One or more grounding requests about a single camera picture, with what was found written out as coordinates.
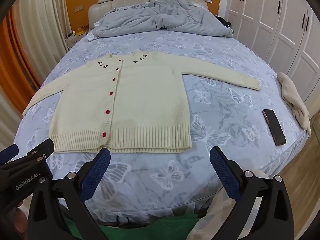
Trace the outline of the person's left hand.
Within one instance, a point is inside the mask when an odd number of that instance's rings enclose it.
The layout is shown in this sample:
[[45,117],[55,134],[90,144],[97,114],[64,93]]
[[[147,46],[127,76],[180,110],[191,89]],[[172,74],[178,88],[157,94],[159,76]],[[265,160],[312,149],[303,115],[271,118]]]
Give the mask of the person's left hand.
[[16,208],[15,218],[14,218],[14,227],[17,233],[22,237],[23,240],[27,240],[27,227],[28,227],[28,219],[24,212]]

